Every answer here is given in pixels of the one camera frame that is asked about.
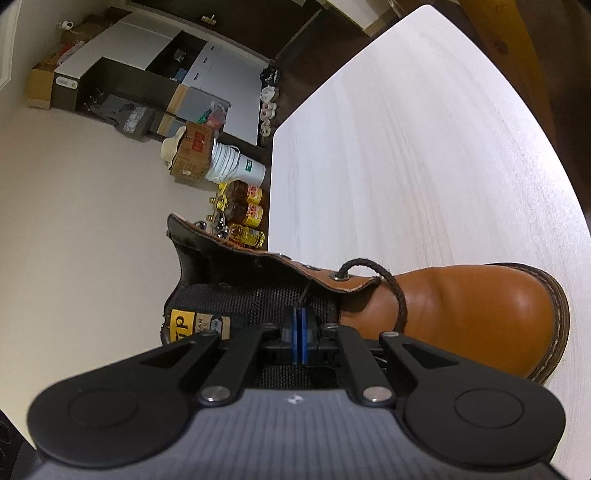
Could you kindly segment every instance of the cardboard box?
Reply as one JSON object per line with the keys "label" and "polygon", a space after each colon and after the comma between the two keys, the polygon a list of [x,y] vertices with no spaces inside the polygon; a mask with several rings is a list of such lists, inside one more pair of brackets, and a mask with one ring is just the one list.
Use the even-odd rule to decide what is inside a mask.
{"label": "cardboard box", "polygon": [[89,42],[99,33],[103,33],[106,29],[107,27],[104,25],[85,23],[78,27],[74,27],[71,30],[64,31],[61,34],[61,43],[68,45],[79,41]]}
{"label": "cardboard box", "polygon": [[178,145],[170,174],[186,180],[201,180],[212,164],[213,129],[186,123],[187,132]]}
{"label": "cardboard box", "polygon": [[59,53],[56,53],[41,63],[38,63],[32,69],[27,85],[27,103],[29,106],[49,110],[54,72],[60,56]]}

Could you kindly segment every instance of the logo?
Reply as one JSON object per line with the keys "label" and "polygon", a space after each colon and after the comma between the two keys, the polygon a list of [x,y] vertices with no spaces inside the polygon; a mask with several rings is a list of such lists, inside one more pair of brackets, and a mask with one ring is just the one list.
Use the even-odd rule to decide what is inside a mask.
{"label": "logo", "polygon": [[285,399],[287,403],[291,403],[292,405],[299,405],[302,402],[305,402],[306,399],[304,397],[300,397],[298,394],[294,394],[291,397],[287,397]]}

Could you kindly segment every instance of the bottle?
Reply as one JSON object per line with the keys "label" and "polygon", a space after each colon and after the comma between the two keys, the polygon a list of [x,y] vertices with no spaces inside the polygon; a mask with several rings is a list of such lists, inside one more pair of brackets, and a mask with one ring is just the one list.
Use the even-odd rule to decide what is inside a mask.
{"label": "bottle", "polygon": [[229,239],[242,245],[260,248],[265,243],[265,234],[254,228],[231,223],[228,231]]}
{"label": "bottle", "polygon": [[219,210],[216,210],[215,215],[208,215],[207,221],[212,224],[214,232],[219,232],[226,228],[226,216]]}
{"label": "bottle", "polygon": [[263,210],[260,205],[252,205],[240,200],[228,202],[224,193],[216,197],[211,197],[209,203],[224,213],[226,224],[241,223],[245,226],[258,227],[261,224]]}
{"label": "bottle", "polygon": [[238,200],[252,205],[260,205],[262,202],[262,190],[254,185],[247,185],[240,180],[235,180],[231,183],[221,183],[219,189],[220,192],[226,195],[228,202]]}

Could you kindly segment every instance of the brown leather boot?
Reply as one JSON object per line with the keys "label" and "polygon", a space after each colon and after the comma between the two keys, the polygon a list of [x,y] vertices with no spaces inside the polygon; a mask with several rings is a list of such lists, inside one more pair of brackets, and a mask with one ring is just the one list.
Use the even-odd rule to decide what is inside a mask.
{"label": "brown leather boot", "polygon": [[[305,303],[320,323],[352,326],[364,338],[394,330],[538,382],[566,347],[566,297],[537,268],[458,265],[393,277],[375,262],[356,259],[334,272],[237,247],[176,215],[168,218],[168,235],[181,279],[164,306],[163,343],[214,323],[223,339],[254,323],[281,324],[286,307]],[[379,276],[349,275],[354,265]]]}
{"label": "brown leather boot", "polygon": [[569,306],[558,282],[544,271],[514,263],[457,265],[394,278],[404,293],[404,325],[396,328],[399,300],[386,282],[343,298],[340,322],[368,339],[396,329],[538,382],[562,357]]}

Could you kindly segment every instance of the red label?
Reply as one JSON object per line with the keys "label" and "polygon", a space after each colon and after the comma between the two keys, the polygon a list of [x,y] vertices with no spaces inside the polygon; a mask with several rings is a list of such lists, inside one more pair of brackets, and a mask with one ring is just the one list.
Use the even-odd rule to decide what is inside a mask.
{"label": "red label", "polygon": [[195,152],[203,153],[203,145],[204,144],[205,144],[205,135],[200,132],[196,132],[195,138],[193,139],[193,146],[191,149],[195,150]]}

